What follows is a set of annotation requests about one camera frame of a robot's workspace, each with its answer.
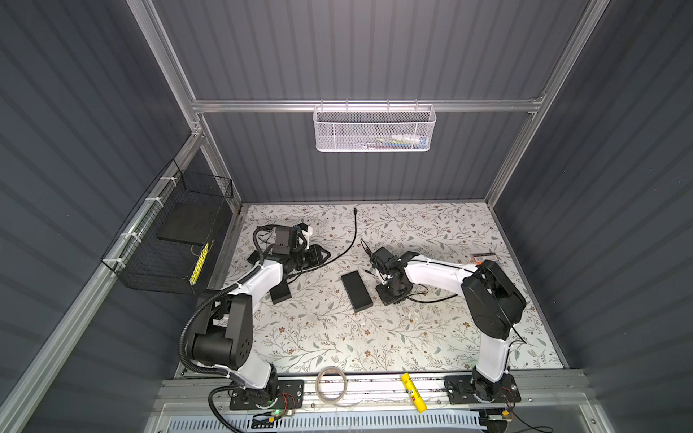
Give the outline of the black network switch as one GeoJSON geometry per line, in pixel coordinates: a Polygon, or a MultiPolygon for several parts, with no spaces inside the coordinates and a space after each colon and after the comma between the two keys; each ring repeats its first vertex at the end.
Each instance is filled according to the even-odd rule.
{"type": "Polygon", "coordinates": [[[289,283],[287,283],[286,280],[281,281],[279,284],[274,286],[274,288],[272,288],[269,293],[272,303],[274,305],[277,305],[284,301],[288,301],[292,298],[291,289],[289,287],[289,283]]]}
{"type": "Polygon", "coordinates": [[[343,274],[341,281],[355,313],[367,310],[374,305],[359,271],[343,274]]]}

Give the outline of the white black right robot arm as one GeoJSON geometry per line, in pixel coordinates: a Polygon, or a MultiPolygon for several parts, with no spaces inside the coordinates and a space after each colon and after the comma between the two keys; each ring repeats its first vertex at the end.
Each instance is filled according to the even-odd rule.
{"type": "Polygon", "coordinates": [[[380,277],[376,291],[386,305],[409,298],[416,285],[462,297],[481,332],[473,377],[477,384],[487,387],[502,382],[507,375],[510,335],[521,321],[527,302],[496,262],[461,265],[414,252],[396,257],[384,248],[371,254],[369,261],[380,277]]]}

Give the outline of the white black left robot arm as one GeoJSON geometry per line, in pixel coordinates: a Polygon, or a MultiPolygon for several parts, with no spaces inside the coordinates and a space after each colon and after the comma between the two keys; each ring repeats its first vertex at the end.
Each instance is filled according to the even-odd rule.
{"type": "Polygon", "coordinates": [[[190,371],[221,375],[244,388],[263,390],[273,366],[253,349],[253,312],[265,295],[287,282],[291,272],[305,274],[327,263],[320,245],[288,255],[256,259],[238,281],[201,295],[178,343],[180,362],[190,371]]]}

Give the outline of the coloured marker pack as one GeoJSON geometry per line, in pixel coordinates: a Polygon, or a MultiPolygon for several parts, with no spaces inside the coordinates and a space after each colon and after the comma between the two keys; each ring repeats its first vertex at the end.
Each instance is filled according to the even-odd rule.
{"type": "Polygon", "coordinates": [[[485,261],[497,263],[499,261],[499,257],[493,252],[471,254],[471,263],[481,265],[485,261]]]}

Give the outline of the yellow marker in black basket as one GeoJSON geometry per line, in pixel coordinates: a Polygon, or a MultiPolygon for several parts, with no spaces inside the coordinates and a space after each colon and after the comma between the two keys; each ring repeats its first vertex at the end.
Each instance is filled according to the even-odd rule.
{"type": "Polygon", "coordinates": [[[207,260],[207,256],[209,254],[209,249],[210,243],[205,243],[204,247],[200,249],[200,253],[197,255],[197,261],[192,270],[191,276],[189,277],[189,285],[195,286],[198,283],[200,274],[203,271],[205,261],[207,260]]]}

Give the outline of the yellow glue stick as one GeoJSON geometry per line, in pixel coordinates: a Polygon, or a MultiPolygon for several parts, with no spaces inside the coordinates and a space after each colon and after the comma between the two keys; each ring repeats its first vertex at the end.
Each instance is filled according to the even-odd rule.
{"type": "Polygon", "coordinates": [[[427,411],[427,404],[424,402],[422,395],[420,395],[416,385],[413,382],[413,379],[411,378],[411,375],[409,375],[409,373],[405,373],[401,376],[401,381],[418,413],[424,413],[424,411],[427,411]]]}

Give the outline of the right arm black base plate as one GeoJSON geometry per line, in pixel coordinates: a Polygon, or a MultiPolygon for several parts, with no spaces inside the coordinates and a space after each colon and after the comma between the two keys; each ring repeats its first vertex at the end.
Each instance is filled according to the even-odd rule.
{"type": "Polygon", "coordinates": [[[448,375],[444,377],[444,388],[451,404],[506,404],[522,400],[510,373],[504,373],[498,382],[491,382],[477,371],[470,375],[448,375]]]}

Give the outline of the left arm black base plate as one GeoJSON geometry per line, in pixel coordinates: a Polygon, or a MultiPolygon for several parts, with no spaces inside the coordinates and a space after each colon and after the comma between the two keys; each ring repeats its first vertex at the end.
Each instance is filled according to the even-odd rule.
{"type": "Polygon", "coordinates": [[[234,389],[229,392],[231,411],[295,410],[303,404],[303,380],[270,380],[265,389],[234,389]]]}

